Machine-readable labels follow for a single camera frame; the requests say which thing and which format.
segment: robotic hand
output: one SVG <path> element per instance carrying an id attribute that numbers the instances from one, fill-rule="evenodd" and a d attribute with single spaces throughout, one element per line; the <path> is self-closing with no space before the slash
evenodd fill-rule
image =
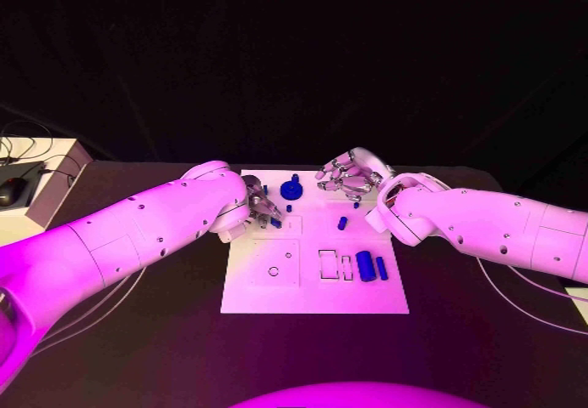
<path id="1" fill-rule="evenodd" d="M 229 242 L 266 217 L 282 215 L 259 180 L 210 161 L 178 180 L 0 247 L 0 393 L 54 322 L 83 299 L 207 231 Z"/>
<path id="2" fill-rule="evenodd" d="M 363 148 L 339 155 L 315 174 L 322 190 L 342 190 L 351 201 L 377 189 L 364 219 L 377 232 L 414 246 L 439 236 L 452 247 L 498 264 L 588 283 L 588 213 L 517 195 L 450 189 L 425 173 L 396 174 Z"/>

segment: blue object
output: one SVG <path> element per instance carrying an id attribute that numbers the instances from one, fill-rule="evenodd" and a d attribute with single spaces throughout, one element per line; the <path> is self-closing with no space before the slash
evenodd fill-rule
<path id="1" fill-rule="evenodd" d="M 302 196 L 302 184 L 298 182 L 298 175 L 290 176 L 290 181 L 286 181 L 279 188 L 279 194 L 285 200 L 296 200 Z"/>
<path id="2" fill-rule="evenodd" d="M 269 224 L 275 227 L 275 228 L 280 228 L 282 227 L 282 221 L 278 221 L 275 218 L 272 218 L 269 220 Z"/>
<path id="3" fill-rule="evenodd" d="M 387 272 L 386 272 L 386 267 L 383 266 L 381 257 L 376 257 L 376 264 L 377 264 L 378 278 L 383 281 L 386 281 L 387 280 Z"/>
<path id="4" fill-rule="evenodd" d="M 342 230 L 345 228 L 345 225 L 347 225 L 347 217 L 341 217 L 338 220 L 337 228 Z"/>
<path id="5" fill-rule="evenodd" d="M 358 277 L 363 282 L 370 282 L 376 279 L 376 269 L 373 269 L 371 254 L 368 251 L 360 251 L 354 255 L 357 260 Z"/>

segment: computer mouse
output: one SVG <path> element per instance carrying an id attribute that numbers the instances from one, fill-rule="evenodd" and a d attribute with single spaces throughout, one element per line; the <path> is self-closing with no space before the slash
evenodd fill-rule
<path id="1" fill-rule="evenodd" d="M 8 207 L 18 200 L 25 185 L 27 180 L 20 177 L 8 178 L 0 184 L 0 207 Z"/>

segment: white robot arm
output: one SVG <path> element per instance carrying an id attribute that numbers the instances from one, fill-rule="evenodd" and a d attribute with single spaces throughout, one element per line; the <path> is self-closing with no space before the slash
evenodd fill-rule
<path id="1" fill-rule="evenodd" d="M 223 161 L 0 247 L 0 393 L 69 309 L 208 231 L 233 240 L 246 223 L 280 219 L 260 182 Z"/>
<path id="2" fill-rule="evenodd" d="M 324 190 L 342 190 L 360 201 L 377 189 L 364 219 L 414 246 L 439 236 L 453 248 L 498 264 L 518 266 L 588 283 L 588 213 L 517 195 L 450 189 L 425 173 L 394 173 L 363 148 L 351 149 L 318 171 Z"/>

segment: white cable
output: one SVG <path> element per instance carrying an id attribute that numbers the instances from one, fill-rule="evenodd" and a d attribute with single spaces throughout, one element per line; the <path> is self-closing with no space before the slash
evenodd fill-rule
<path id="1" fill-rule="evenodd" d="M 498 295 L 504 298 L 504 300 L 510 303 L 510 305 L 518 310 L 518 312 L 524 313 L 524 315 L 527 315 L 531 319 L 540 321 L 544 325 L 551 326 L 551 327 L 556 327 L 557 329 L 564 330 L 566 332 L 579 333 L 579 334 L 583 334 L 583 335 L 588 336 L 588 331 L 580 331 L 580 330 L 570 329 L 569 327 L 559 326 L 559 325 L 556 325 L 554 323 L 550 323 L 548 321 L 546 321 L 546 320 L 543 320 L 543 319 L 538 319 L 538 317 L 533 316 L 528 312 L 525 312 L 525 311 L 511 302 L 511 300 L 505 297 L 505 295 L 502 294 L 502 292 L 499 292 L 499 289 L 495 287 L 495 284 L 492 283 L 492 280 L 489 279 L 489 276 L 486 275 L 484 266 L 482 266 L 482 264 L 481 264 L 481 262 L 479 262 L 479 258 L 476 258 L 476 263 L 479 264 L 479 268 L 481 268 L 481 271 L 484 272 L 484 276 L 485 276 L 485 278 L 486 278 L 486 281 L 489 282 L 489 285 L 492 286 L 494 290 L 498 292 Z"/>
<path id="2" fill-rule="evenodd" d="M 128 281 L 128 278 L 131 276 L 128 276 L 116 285 L 116 287 L 109 291 L 107 295 L 103 297 L 103 299 L 97 302 L 97 304 L 67 324 L 64 325 L 58 330 L 53 331 L 53 333 L 50 333 L 47 336 L 43 337 L 43 340 L 40 341 L 44 342 L 45 340 L 48 340 L 56 334 L 58 334 L 63 330 L 67 330 L 102 305 L 103 302 L 110 298 L 110 296 L 113 295 L 113 293 L 116 292 L 116 290 L 119 289 L 119 287 L 125 284 L 125 282 Z"/>
<path id="3" fill-rule="evenodd" d="M 122 296 L 122 298 L 118 300 L 116 304 L 109 308 L 109 311 L 100 316 L 100 318 L 90 324 L 87 325 L 83 329 L 79 329 L 74 333 L 69 334 L 64 338 L 61 338 L 60 340 L 56 340 L 54 342 L 48 343 L 44 347 L 41 347 L 31 355 L 30 357 L 33 357 L 34 355 L 37 355 L 41 351 L 45 351 L 51 346 L 54 346 L 54 344 L 58 344 L 60 342 L 64 342 L 64 340 L 70 339 L 73 336 L 76 336 L 80 332 L 84 332 L 92 326 L 94 326 L 102 319 L 110 314 L 112 310 L 116 308 L 116 306 L 122 303 L 122 301 L 125 300 L 128 294 L 131 293 L 132 289 L 135 288 L 135 285 L 138 283 L 138 280 L 141 279 L 142 273 L 143 273 L 145 268 L 142 268 L 141 270 L 141 274 L 138 275 L 136 280 L 133 281 L 132 286 L 128 288 L 128 291 L 125 293 L 125 295 Z"/>
<path id="4" fill-rule="evenodd" d="M 523 278 L 531 285 L 534 285 L 535 287 L 541 288 L 544 291 L 547 291 L 547 292 L 551 293 L 553 295 L 559 295 L 559 296 L 561 296 L 563 298 L 567 298 L 567 299 L 579 300 L 580 302 L 588 302 L 588 299 L 586 299 L 584 297 L 577 297 L 577 296 L 567 295 L 566 293 L 553 291 L 548 287 L 544 287 L 543 285 L 538 285 L 538 284 L 537 284 L 535 282 L 533 282 L 510 265 L 505 265 L 505 266 L 508 266 L 508 268 L 510 268 L 511 271 L 520 276 L 520 278 Z"/>

